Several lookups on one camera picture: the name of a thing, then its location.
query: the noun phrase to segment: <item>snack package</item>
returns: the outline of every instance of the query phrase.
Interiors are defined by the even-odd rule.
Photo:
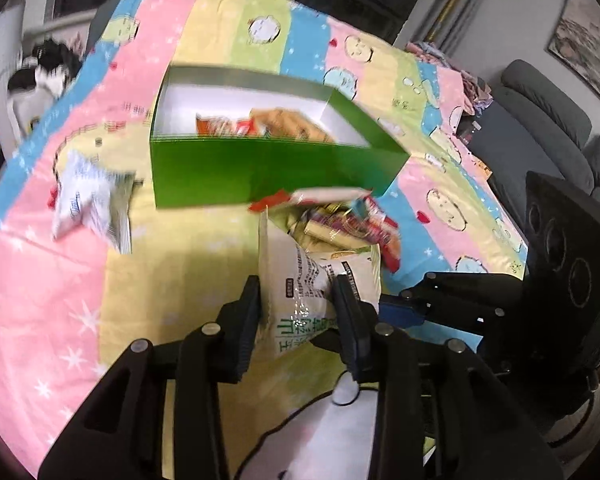
[[[71,150],[60,176],[53,240],[83,224],[119,253],[130,253],[128,209],[135,175],[104,170]]]
[[[336,274],[348,274],[360,299],[378,308],[377,248],[335,257],[318,254],[315,260],[291,236],[276,227],[266,212],[260,216],[258,233],[262,318],[256,340],[257,355],[280,356],[336,326],[330,301],[330,278]]]
[[[227,117],[196,116],[196,128],[200,137],[259,137],[253,119],[232,121]]]
[[[355,248],[360,244],[356,238],[365,240],[368,244],[379,244],[386,268],[390,272],[396,272],[400,268],[398,224],[389,218],[370,196],[352,203],[336,203],[314,208],[304,216],[304,230],[307,234],[346,249]]]
[[[351,202],[371,195],[371,192],[359,187],[307,187],[296,189],[289,194],[281,189],[274,195],[266,196],[249,206],[249,211],[260,213],[266,208],[287,206],[313,206],[334,202]]]
[[[256,127],[266,136],[275,139],[311,140],[333,142],[330,135],[303,114],[295,110],[274,108],[273,110],[251,110]]]

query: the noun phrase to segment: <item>pink stripe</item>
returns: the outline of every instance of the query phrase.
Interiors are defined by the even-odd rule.
[[[415,158],[410,158],[398,174],[398,187],[407,198],[414,212],[422,211],[429,217],[425,224],[433,243],[449,264],[454,267],[462,256],[476,257],[480,254],[477,245],[466,232],[454,231],[443,223],[427,204],[427,193],[438,189],[438,185],[422,174]]]
[[[462,102],[464,102],[464,86],[462,84],[462,75],[455,70],[439,66],[438,85],[440,86],[440,114],[442,115],[443,132],[453,135],[456,129],[449,123],[454,110],[462,113]]]
[[[124,105],[151,106],[194,2],[142,1],[135,40],[49,139],[0,229],[0,435],[33,475],[66,423],[61,410],[77,409],[98,379],[97,334],[76,316],[100,309],[108,251],[83,228],[50,240],[54,153],[86,124],[143,118]],[[69,368],[61,357],[71,353]]]
[[[360,31],[331,17],[327,17],[327,24],[331,27],[331,42],[335,42],[336,45],[330,43],[327,49],[324,71],[327,72],[335,66],[349,70],[358,78],[358,88],[360,88],[360,82],[365,74],[365,63],[351,59],[344,48],[346,39],[349,36],[358,36]]]

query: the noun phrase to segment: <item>green box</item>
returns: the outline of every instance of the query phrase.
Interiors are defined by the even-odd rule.
[[[196,114],[248,117],[251,108],[303,112],[336,142],[198,137]],[[409,154],[338,90],[321,83],[216,66],[171,66],[152,123],[155,205],[247,203],[302,187],[382,194]]]

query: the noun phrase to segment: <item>bed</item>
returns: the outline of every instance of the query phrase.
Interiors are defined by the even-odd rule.
[[[254,22],[266,26],[254,31]],[[0,183],[0,436],[34,476],[129,342],[183,338],[257,273],[257,218],[245,205],[155,209],[148,135],[170,63],[336,86],[405,146],[411,157],[379,199],[402,237],[402,263],[384,274],[385,291],[412,286],[427,271],[523,275],[525,243],[479,162],[453,135],[463,101],[459,73],[290,0],[120,0],[74,85]],[[118,168],[144,178],[130,205],[131,255],[84,229],[50,240],[56,161],[96,138]],[[395,313],[384,316],[401,323]],[[427,323],[409,330],[436,341],[457,335]],[[475,347],[475,338],[460,336]],[[337,355],[304,345],[253,363],[240,385],[222,387],[232,475],[244,471],[267,431],[333,390],[342,369]],[[241,431],[228,429],[235,424]],[[166,439],[167,478],[170,445]]]

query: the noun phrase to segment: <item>white plastic packet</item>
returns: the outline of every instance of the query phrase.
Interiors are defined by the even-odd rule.
[[[258,355],[280,356],[336,326],[330,294],[331,279],[338,274],[348,274],[354,293],[378,310],[378,246],[335,254],[307,253],[269,220],[266,211],[260,216],[258,233],[262,297]]]
[[[121,254],[131,252],[129,199],[135,173],[115,173],[96,166],[75,150],[60,176],[53,240],[83,224]]]

